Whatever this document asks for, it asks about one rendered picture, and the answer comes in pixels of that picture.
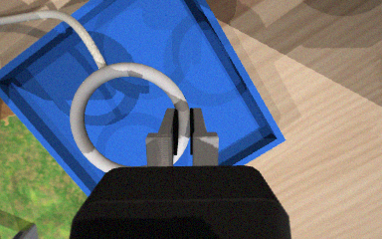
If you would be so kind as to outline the green grass turf mat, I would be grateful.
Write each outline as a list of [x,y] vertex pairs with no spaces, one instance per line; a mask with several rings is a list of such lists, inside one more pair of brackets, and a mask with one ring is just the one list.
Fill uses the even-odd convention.
[[0,98],[0,239],[69,239],[88,197]]

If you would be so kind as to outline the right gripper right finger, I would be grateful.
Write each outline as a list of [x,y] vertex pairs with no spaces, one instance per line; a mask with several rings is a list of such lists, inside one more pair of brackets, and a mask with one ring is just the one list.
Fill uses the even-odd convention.
[[190,154],[193,166],[218,165],[219,137],[207,132],[201,108],[190,108]]

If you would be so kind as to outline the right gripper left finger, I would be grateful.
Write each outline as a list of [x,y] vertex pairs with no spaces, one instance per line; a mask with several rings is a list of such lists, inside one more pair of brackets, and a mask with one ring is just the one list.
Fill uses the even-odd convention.
[[178,110],[167,108],[158,132],[146,139],[147,166],[173,166],[178,150]]

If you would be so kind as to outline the blue tray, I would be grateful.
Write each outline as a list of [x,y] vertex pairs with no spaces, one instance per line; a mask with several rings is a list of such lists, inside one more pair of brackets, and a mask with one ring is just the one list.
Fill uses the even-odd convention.
[[[219,137],[218,165],[245,165],[286,141],[206,0],[90,0],[73,13],[107,65],[132,62],[169,77],[189,109]],[[0,98],[86,194],[105,172],[79,150],[70,109],[98,66],[66,22],[0,69]],[[169,97],[136,77],[115,78],[90,97],[85,124],[95,148],[127,166],[147,165]]]

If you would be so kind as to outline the light grey ring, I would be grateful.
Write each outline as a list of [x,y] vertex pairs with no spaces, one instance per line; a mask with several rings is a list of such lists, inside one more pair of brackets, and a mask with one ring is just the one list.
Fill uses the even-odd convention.
[[102,84],[115,78],[136,77],[147,80],[159,87],[178,110],[178,150],[173,164],[183,154],[190,138],[190,109],[178,86],[162,72],[138,63],[116,63],[98,69],[89,75],[77,89],[70,110],[70,124],[74,140],[85,156],[95,167],[108,172],[118,167],[140,167],[118,164],[102,155],[91,142],[85,124],[88,101],[94,91]]

